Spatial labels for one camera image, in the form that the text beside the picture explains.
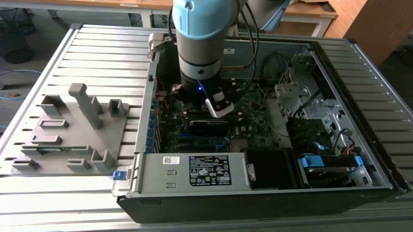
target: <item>blue tab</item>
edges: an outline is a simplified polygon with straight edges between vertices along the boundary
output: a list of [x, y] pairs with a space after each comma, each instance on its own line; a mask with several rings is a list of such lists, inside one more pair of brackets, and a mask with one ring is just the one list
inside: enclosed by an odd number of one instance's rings
[[324, 161], [321, 156], [305, 156], [301, 158], [303, 166], [307, 167], [324, 167]]
[[127, 172], [126, 171], [115, 171], [113, 175], [114, 180], [127, 180]]
[[307, 158], [301, 158], [301, 163], [305, 168], [309, 167], [309, 162]]
[[357, 166], [361, 166], [364, 164], [361, 156], [356, 156], [356, 162]]

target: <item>power supply label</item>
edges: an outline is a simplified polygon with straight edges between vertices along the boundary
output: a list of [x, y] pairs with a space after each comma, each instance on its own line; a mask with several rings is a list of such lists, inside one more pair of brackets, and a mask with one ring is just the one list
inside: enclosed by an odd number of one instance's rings
[[232, 185], [228, 156], [190, 156], [189, 175], [193, 186]]

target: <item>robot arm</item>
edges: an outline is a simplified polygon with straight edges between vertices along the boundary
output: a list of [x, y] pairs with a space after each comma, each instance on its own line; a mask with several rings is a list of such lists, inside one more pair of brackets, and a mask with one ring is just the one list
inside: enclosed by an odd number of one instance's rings
[[186, 98], [205, 102], [216, 118], [234, 110], [220, 69], [225, 37], [248, 0], [174, 0], [181, 85]]

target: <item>blue cable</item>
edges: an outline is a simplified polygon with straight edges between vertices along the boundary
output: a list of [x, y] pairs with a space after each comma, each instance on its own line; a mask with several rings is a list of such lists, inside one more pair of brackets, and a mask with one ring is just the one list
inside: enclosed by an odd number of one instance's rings
[[6, 98], [6, 97], [0, 97], [0, 99], [4, 99], [4, 100], [23, 100], [26, 98]]
[[[30, 70], [30, 69], [18, 69], [18, 70], [8, 70], [8, 69], [4, 69], [4, 68], [0, 68], [3, 70], [7, 70], [7, 72], [3, 72], [0, 73], [0, 76], [7, 74], [7, 73], [12, 73], [12, 72], [34, 72], [37, 73], [39, 76], [42, 75], [42, 72], [37, 71], [37, 70]], [[6, 97], [2, 97], [0, 96], [0, 99], [4, 99], [4, 100], [23, 100], [26, 98], [6, 98]]]

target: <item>mesh trash bin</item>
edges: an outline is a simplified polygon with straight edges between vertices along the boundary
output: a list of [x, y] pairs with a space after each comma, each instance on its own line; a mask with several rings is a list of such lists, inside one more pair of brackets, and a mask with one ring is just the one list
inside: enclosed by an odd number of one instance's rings
[[0, 7], [0, 20], [22, 35], [27, 35], [37, 30], [33, 19], [23, 8]]
[[2, 10], [0, 8], [0, 16], [3, 19], [0, 20], [0, 57], [11, 64], [21, 64], [27, 62], [34, 56], [34, 51], [22, 34], [31, 33], [35, 27], [30, 27], [30, 24], [25, 24], [22, 21], [16, 23], [16, 17], [12, 12], [16, 11]]

